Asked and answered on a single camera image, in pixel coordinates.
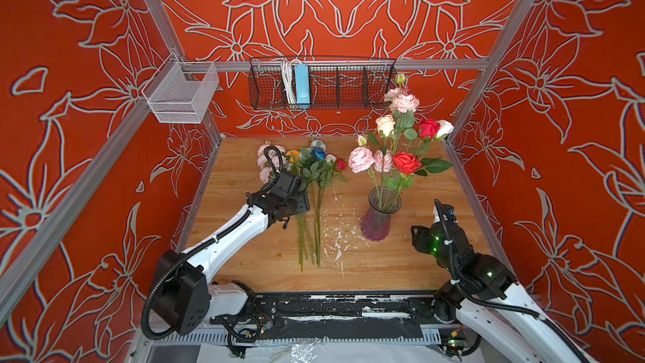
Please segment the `peach rose flower stem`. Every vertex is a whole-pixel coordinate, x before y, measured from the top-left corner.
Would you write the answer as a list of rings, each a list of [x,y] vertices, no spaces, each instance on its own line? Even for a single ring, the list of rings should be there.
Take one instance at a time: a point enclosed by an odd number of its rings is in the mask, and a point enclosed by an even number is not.
[[[388,114],[376,119],[376,131],[369,133],[368,136],[369,142],[376,146],[369,174],[378,185],[376,188],[377,205],[383,211],[393,208],[398,185],[392,152],[395,144],[395,128],[396,121],[391,114]]]

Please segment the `purple ribbed glass vase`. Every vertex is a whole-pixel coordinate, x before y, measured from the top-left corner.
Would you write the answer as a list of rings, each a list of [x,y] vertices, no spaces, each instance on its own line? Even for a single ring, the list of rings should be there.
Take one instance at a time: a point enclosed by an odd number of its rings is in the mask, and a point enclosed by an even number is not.
[[[390,188],[374,188],[368,196],[369,208],[360,222],[363,236],[380,242],[388,237],[391,219],[401,208],[401,197]]]

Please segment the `pink peony flower stem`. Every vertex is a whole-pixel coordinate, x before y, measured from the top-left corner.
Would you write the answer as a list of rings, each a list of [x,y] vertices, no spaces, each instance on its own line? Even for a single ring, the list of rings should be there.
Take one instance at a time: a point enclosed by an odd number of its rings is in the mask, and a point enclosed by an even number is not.
[[[384,212],[391,212],[395,203],[395,194],[389,186],[394,172],[391,151],[374,132],[359,135],[357,143],[349,155],[349,168],[354,174],[368,173],[376,185],[377,206]]]

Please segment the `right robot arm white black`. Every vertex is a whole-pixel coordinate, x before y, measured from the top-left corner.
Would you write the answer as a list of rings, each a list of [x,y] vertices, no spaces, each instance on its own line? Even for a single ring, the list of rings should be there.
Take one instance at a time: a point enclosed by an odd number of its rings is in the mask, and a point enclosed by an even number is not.
[[[416,251],[431,255],[450,279],[433,294],[431,311],[445,324],[458,322],[519,362],[593,362],[550,319],[497,258],[474,250],[455,221],[413,225]]]

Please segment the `red rose flower stem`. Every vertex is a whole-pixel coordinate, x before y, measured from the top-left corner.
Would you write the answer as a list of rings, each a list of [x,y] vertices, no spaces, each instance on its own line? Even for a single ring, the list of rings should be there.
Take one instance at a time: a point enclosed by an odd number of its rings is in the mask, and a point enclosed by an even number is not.
[[[387,189],[383,207],[387,212],[396,209],[401,193],[413,185],[413,176],[422,168],[421,160],[412,153],[398,152],[392,159],[392,173],[384,179]]]

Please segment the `white rose flower stem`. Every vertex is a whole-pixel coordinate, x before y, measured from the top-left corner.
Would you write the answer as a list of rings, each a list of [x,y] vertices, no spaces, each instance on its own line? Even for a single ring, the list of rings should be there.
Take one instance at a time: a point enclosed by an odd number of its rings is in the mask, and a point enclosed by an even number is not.
[[[449,170],[453,165],[441,157],[426,157],[434,142],[444,140],[454,130],[453,124],[447,120],[425,119],[418,127],[418,145],[414,155],[421,161],[420,168],[414,173],[418,176],[428,176],[429,174],[439,174]]]

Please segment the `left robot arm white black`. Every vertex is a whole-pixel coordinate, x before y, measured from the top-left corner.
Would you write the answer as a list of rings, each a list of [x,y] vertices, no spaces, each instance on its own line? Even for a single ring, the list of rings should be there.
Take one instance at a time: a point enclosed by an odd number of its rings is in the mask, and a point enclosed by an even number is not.
[[[190,334],[204,319],[239,314],[248,299],[244,287],[213,285],[225,263],[244,245],[277,222],[310,210],[306,180],[288,171],[256,193],[228,222],[197,245],[166,252],[157,262],[141,314],[141,330],[151,340]]]

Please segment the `pink carnation spray stem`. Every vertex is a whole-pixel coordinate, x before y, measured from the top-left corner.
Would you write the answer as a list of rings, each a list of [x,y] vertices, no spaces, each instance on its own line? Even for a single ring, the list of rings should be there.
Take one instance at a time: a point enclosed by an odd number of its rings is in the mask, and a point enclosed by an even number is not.
[[[412,94],[408,87],[408,78],[404,73],[396,74],[394,80],[396,87],[390,89],[384,95],[384,101],[389,105],[394,125],[391,134],[392,142],[390,151],[394,154],[398,148],[401,137],[413,128],[415,124],[415,113],[419,107],[418,98]]]

